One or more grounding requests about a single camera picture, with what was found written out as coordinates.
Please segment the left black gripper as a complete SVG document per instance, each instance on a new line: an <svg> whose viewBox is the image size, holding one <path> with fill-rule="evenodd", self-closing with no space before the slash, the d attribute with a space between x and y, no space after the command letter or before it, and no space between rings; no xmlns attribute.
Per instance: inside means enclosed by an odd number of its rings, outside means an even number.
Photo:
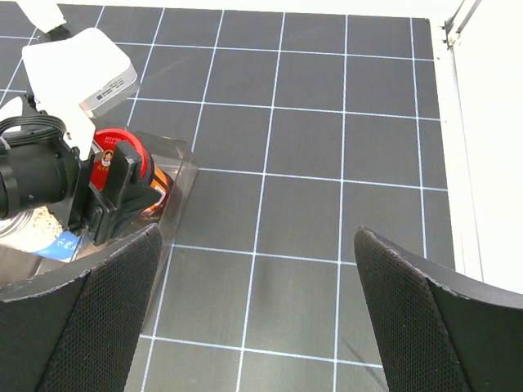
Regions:
<svg viewBox="0 0 523 392"><path fill-rule="evenodd" d="M105 196L90 180L93 161L65 143L65 125L38 111L32 96L1 108L1 220L46 207L65 231L101 245L118 237L118 221L134 221L160 193L141 181L141 157L128 141L114 149Z"/></svg>

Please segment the blue-label spice jar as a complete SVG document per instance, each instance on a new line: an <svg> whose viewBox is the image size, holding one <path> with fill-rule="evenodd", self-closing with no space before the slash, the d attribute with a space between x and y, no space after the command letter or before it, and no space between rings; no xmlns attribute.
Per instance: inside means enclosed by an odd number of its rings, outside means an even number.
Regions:
<svg viewBox="0 0 523 392"><path fill-rule="evenodd" d="M1 220L1 245L4 247L70 262L76 257L80 243L81 238L65 231L46 207Z"/></svg>

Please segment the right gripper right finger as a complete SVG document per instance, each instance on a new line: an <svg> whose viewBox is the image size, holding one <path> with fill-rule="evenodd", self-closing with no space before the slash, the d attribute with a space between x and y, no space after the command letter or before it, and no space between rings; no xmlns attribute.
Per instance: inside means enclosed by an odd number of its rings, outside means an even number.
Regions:
<svg viewBox="0 0 523 392"><path fill-rule="evenodd" d="M365 227L355 261L391 391L520 391L522 295Z"/></svg>

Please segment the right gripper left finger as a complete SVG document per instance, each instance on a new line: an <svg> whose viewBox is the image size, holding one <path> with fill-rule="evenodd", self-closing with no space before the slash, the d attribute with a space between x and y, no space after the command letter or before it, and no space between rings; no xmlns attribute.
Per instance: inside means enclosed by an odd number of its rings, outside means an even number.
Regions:
<svg viewBox="0 0 523 392"><path fill-rule="evenodd" d="M122 391L159 266L151 224L1 288L3 391Z"/></svg>

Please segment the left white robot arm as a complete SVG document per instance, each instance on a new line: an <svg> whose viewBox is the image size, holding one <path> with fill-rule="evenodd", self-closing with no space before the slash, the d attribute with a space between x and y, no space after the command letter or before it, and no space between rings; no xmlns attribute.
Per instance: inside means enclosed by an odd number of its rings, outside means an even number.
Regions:
<svg viewBox="0 0 523 392"><path fill-rule="evenodd" d="M130 58L97 28L73 32L55 2L22 1L40 30L24 47L28 93L1 109L1 235L43 209L94 245L163 201L159 169L138 137L95 121L140 87Z"/></svg>

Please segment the red-lid sauce jar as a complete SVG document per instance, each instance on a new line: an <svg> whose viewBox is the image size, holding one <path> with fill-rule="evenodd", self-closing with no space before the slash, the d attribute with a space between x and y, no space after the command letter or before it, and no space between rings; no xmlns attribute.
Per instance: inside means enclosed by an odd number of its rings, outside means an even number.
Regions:
<svg viewBox="0 0 523 392"><path fill-rule="evenodd" d="M152 155L142 141L131 132L122 128L106 128L96 131L94 142L101 150L101 157L96 159L91 174L91 183L98 190L103 190L107 180L114 149L118 142L128 141L141 157L141 181L160 193L159 200L141 212L145 219L160 218L173 187L173 179L162 169L156 167Z"/></svg>

